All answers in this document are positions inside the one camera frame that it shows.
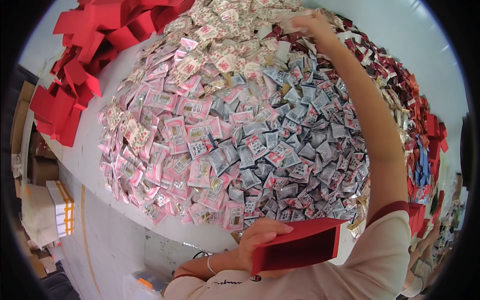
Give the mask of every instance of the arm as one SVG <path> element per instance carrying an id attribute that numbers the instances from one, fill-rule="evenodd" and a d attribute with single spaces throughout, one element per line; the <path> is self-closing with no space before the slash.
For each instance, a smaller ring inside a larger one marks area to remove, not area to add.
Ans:
<path id="1" fill-rule="evenodd" d="M 210 257 L 210 267 L 215 273 L 223 270 L 252 269 L 252 255 L 254 245 L 270 242 L 277 235 L 292 232 L 293 227 L 270 218 L 261 218 L 255 221 L 244 233 L 238 249 L 216 253 Z M 196 258 L 183 263 L 175 271 L 174 278 L 179 276 L 194 276 L 207 281 L 215 274 L 207 267 L 208 257 Z M 262 276 L 281 276 L 293 270 L 271 271 Z"/>
<path id="2" fill-rule="evenodd" d="M 367 223 L 385 205 L 407 201 L 407 174 L 397 125 L 372 79 L 358 60 L 317 13 L 314 18 L 296 17 L 295 26 L 305 27 L 326 54 L 347 86 L 370 157 L 371 195 Z"/>

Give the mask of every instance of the red sleeve trim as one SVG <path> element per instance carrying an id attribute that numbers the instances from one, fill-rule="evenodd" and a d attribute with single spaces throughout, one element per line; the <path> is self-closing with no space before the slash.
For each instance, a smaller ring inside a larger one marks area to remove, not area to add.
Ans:
<path id="1" fill-rule="evenodd" d="M 195 275 L 195 274 L 180 274 L 180 275 L 178 275 L 178 276 L 175 276 L 175 277 L 172 279 L 172 281 L 175 280 L 175 279 L 177 279 L 177 278 L 185 277 L 185 276 L 195 277 L 195 278 L 200 279 L 201 281 L 205 281 L 205 280 L 203 280 L 203 278 L 200 278 L 199 276 L 197 276 L 197 275 Z"/>
<path id="2" fill-rule="evenodd" d="M 368 222 L 366 227 L 368 227 L 371 223 L 375 222 L 381 217 L 386 216 L 387 214 L 397 210 L 404 210 L 408 213 L 408 203 L 405 201 L 395 201 L 385 205 L 373 215 L 372 219 L 370 220 L 370 222 Z"/>

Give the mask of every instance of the silver bracelet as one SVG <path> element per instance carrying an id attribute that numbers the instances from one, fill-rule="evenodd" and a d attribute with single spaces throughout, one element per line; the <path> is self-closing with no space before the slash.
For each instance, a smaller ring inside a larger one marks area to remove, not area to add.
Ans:
<path id="1" fill-rule="evenodd" d="M 210 258 L 212 256 L 209 255 L 208 258 L 207 258 L 207 268 L 210 270 L 210 272 L 212 272 L 214 275 L 216 275 L 216 272 L 212 270 L 212 267 L 210 266 Z"/>

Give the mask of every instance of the hand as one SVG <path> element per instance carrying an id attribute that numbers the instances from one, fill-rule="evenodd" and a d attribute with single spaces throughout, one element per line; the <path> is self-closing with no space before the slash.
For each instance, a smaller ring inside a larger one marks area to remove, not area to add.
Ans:
<path id="1" fill-rule="evenodd" d="M 243 233 L 239 245 L 239 260 L 245 270 L 252 270 L 252 256 L 254 245 L 268 243 L 277 235 L 291 233 L 293 227 L 271 218 L 259 218 Z M 294 269 L 264 271 L 258 275 L 262 277 L 280 277 Z"/>
<path id="2" fill-rule="evenodd" d="M 294 27 L 304 27 L 315 39 L 317 51 L 328 55 L 328 51 L 335 43 L 339 43 L 338 38 L 332 30 L 332 26 L 320 12 L 311 11 L 312 17 L 297 16 L 292 19 Z"/>

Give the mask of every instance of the plastic container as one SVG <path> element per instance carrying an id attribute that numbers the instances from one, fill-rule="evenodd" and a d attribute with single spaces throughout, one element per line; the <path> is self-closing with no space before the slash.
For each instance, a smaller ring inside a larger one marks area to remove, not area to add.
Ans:
<path id="1" fill-rule="evenodd" d="M 167 287 L 159 276 L 150 271 L 138 271 L 123 278 L 125 300 L 163 299 L 160 292 Z"/>

